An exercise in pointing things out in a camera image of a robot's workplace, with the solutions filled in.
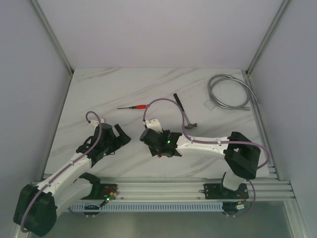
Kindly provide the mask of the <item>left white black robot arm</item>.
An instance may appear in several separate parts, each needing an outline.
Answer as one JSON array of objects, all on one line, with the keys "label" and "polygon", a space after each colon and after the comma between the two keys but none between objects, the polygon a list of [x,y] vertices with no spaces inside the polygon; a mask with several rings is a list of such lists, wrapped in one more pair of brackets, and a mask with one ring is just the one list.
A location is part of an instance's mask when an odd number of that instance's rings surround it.
[{"label": "left white black robot arm", "polygon": [[37,185],[28,184],[20,192],[14,223],[23,232],[45,236],[58,217],[81,198],[97,199],[101,180],[90,169],[105,156],[130,142],[131,138],[116,124],[95,125],[94,134],[80,145],[72,158],[58,171]]}]

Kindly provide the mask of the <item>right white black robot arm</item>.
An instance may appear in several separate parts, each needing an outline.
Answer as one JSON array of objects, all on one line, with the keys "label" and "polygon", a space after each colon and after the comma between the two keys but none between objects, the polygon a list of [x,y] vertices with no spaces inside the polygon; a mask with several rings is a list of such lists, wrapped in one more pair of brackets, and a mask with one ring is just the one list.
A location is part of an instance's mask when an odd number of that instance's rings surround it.
[{"label": "right white black robot arm", "polygon": [[148,146],[152,156],[207,155],[225,161],[229,169],[222,177],[219,192],[226,198],[232,197],[242,182],[257,175],[261,150],[239,132],[232,132],[228,137],[206,138],[147,128],[140,141]]}]

